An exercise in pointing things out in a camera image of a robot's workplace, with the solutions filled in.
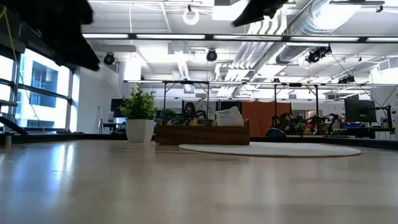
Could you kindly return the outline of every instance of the orange partition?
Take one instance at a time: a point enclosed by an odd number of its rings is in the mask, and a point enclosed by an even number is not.
[[[290,103],[277,103],[277,115],[291,112]],[[250,120],[250,136],[265,136],[274,114],[275,102],[242,102],[242,117]]]

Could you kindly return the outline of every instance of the black monitor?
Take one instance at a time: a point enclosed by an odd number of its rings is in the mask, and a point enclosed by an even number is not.
[[[377,122],[376,107],[371,100],[344,100],[349,122]]]
[[[123,99],[112,99],[111,100],[111,111],[113,112],[114,118],[124,118],[124,115],[120,113],[120,106],[123,105]]]

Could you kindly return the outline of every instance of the white plant pot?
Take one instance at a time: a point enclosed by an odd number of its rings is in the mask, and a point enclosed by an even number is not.
[[[154,135],[154,121],[149,119],[128,119],[126,135],[129,142],[150,142]]]

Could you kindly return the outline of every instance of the electrical wire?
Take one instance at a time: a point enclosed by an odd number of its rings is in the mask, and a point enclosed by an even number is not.
[[[9,21],[8,21],[7,11],[6,11],[6,7],[5,7],[5,6],[4,6],[3,12],[4,12],[4,17],[6,18],[7,31],[8,31],[8,36],[9,36],[9,38],[10,38],[12,53],[13,53],[13,55],[14,55],[15,61],[17,62],[17,61],[18,61],[18,57],[17,57],[17,54],[15,53],[14,41],[12,41],[11,28],[10,28],[10,23],[9,23]],[[25,94],[26,94],[26,97],[27,97],[27,99],[28,99],[28,101],[29,101],[30,106],[32,107],[33,113],[35,114],[35,117],[36,117],[37,120],[39,121],[40,126],[41,126],[43,132],[45,132],[45,129],[44,129],[43,124],[42,124],[42,121],[41,121],[41,120],[39,119],[39,117],[37,116],[37,113],[36,113],[35,108],[33,107],[32,103],[30,103],[30,97],[29,97],[29,94],[27,94],[27,90],[26,90],[25,83],[24,83],[24,77],[22,76],[22,74],[20,73],[19,70],[18,70],[18,74],[19,74],[19,77],[21,78],[22,86],[23,86],[24,89],[25,89]]]
[[[132,6],[132,4],[130,4],[130,5],[129,5],[129,22],[130,22],[130,33],[132,33],[131,6]]]
[[[7,8],[5,6],[3,6],[2,12],[0,14],[0,19],[5,15],[6,11],[7,11]]]
[[[351,75],[351,74],[349,74],[348,72],[347,72],[347,70],[340,64],[340,62],[337,60],[337,58],[333,55],[333,54],[331,54],[332,56],[333,56],[333,58],[336,60],[336,62],[338,63],[338,65],[344,70],[344,72],[347,74],[347,75]],[[379,102],[377,102],[366,90],[364,90],[364,88],[362,88],[362,86],[360,85],[360,84],[358,84],[356,81],[354,81],[355,82],[355,84],[357,84],[359,87],[360,87],[360,89],[362,89],[377,105],[379,105],[379,107],[381,107],[381,108],[383,108],[384,107],[384,104],[386,104],[386,102],[387,102],[387,100],[391,97],[391,95],[395,92],[395,90],[396,90],[396,88],[398,87],[398,85],[396,85],[396,87],[391,91],[391,93],[390,93],[390,95],[387,97],[387,99],[384,101],[384,103],[382,104],[382,105],[380,105],[380,103]],[[384,109],[382,109],[382,111],[383,111],[383,113],[384,113],[384,116],[387,118],[387,114],[386,114],[386,112],[384,111]]]

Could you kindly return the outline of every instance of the round white rug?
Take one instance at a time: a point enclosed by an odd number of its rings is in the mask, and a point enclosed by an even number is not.
[[[250,142],[249,146],[181,144],[180,148],[216,154],[271,157],[338,157],[357,156],[361,151],[350,147],[313,143]]]

